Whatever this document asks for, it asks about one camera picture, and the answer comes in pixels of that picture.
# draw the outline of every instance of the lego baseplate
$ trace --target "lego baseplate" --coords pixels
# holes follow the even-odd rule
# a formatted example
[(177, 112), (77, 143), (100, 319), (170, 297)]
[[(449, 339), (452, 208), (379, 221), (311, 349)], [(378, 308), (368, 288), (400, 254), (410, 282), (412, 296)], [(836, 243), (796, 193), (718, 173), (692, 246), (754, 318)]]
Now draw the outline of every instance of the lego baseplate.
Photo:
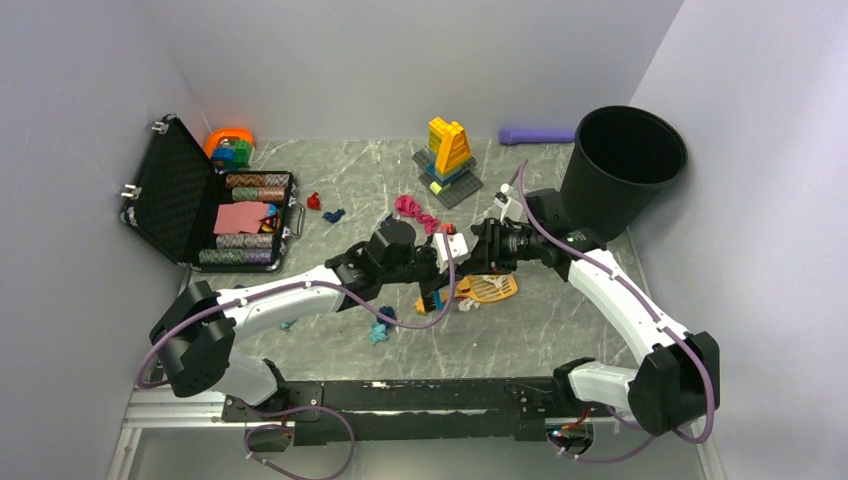
[(437, 179), (427, 171), (427, 166), (436, 161), (435, 157), (426, 148), (422, 148), (415, 152), (412, 160), (424, 171), (418, 177), (418, 181), (424, 185), (430, 195), (436, 197), (447, 209), (457, 206), (459, 202), (470, 197), (471, 194), (483, 187), (483, 182), (476, 175), (468, 171), (474, 165), (477, 165), (477, 160), (474, 157), (471, 157), (464, 165), (459, 167), (459, 171), (464, 173), (461, 173), (459, 178), (451, 182), (449, 188), (442, 190), (438, 195), (430, 190), (430, 184)]

